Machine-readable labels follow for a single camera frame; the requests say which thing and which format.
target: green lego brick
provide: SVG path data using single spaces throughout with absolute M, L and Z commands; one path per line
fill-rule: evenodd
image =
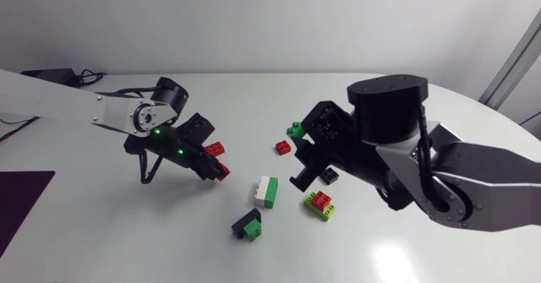
M 323 209 L 323 212 L 319 211 L 317 208 L 315 208 L 312 205 L 312 198 L 315 196 L 315 193 L 311 193 L 305 200 L 304 200 L 304 206 L 308 207 L 308 209 L 315 212 L 315 214 L 319 215 L 323 220 L 329 220 L 332 215 L 334 215 L 336 206 L 334 204 L 329 204 L 327 207 Z
M 294 122 L 292 123 L 292 126 L 287 129 L 286 134 L 290 138 L 294 137 L 301 139 L 306 134 L 306 131 L 304 131 L 304 128 L 301 126 L 300 122 Z
M 278 189 L 278 179 L 271 177 L 269 179 L 269 186 L 265 194 L 265 207 L 272 208 L 274 206 L 274 200 L 276 198 L 276 190 Z
M 252 242 L 261 235 L 261 223 L 253 219 L 244 227 L 244 234 Z

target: red lego brick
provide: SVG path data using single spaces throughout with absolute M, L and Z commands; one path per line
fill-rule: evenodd
M 226 150 L 223 148 L 220 142 L 215 142 L 214 144 L 211 144 L 209 146 L 205 147 L 206 153 L 217 157 L 218 155 L 222 155 L 226 153 Z
M 312 206 L 317 208 L 317 210 L 323 212 L 325 207 L 327 207 L 327 205 L 331 203 L 331 197 L 328 196 L 327 194 L 322 193 L 321 191 L 319 191 L 314 196 L 311 203 L 312 203 Z
M 221 181 L 223 181 L 224 178 L 226 178 L 226 177 L 229 175 L 230 172 L 229 172 L 229 169 L 227 169 L 227 167 L 224 166 L 222 163 L 220 163 L 220 165 L 221 165 L 221 167 L 223 168 L 223 170 L 226 172 L 226 175 L 225 175 L 224 177 L 218 178 L 218 181 L 221 182 Z
M 286 153 L 291 152 L 291 146 L 284 140 L 276 144 L 276 151 L 278 151 L 280 155 L 285 155 Z

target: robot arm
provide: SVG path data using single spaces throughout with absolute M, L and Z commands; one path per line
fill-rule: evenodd
M 390 208 L 415 201 L 444 226 L 502 231 L 541 225 L 541 164 L 465 143 L 440 123 L 425 122 L 426 79 L 386 76 L 352 84 L 347 93 L 352 114 L 322 101 L 301 122 L 314 143 L 292 138 L 305 165 L 291 178 L 300 190 L 332 164 L 374 185 Z
M 68 86 L 0 70 L 0 110 L 21 115 L 51 117 L 128 134 L 126 152 L 138 155 L 141 182 L 149 183 L 163 158 L 192 168 L 202 179 L 223 179 L 227 169 L 209 155 L 202 144 L 214 127 L 196 113 L 174 128 L 188 92 L 167 78 L 153 88 L 92 93 Z M 126 92 L 153 92 L 150 99 L 125 95 Z M 146 176 L 146 151 L 158 160 Z

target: white wall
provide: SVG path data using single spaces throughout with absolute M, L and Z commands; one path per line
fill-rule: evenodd
M 0 8 L 0 68 L 15 72 L 414 73 L 478 98 L 539 0 L 0 0 Z
M 533 64 L 520 84 L 511 92 L 498 110 L 516 123 L 541 111 L 541 58 Z M 541 139 L 541 115 L 526 122 L 523 127 Z

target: black mat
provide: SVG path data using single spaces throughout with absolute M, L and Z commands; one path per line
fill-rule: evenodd
M 54 171 L 0 172 L 0 257 L 53 176 Z

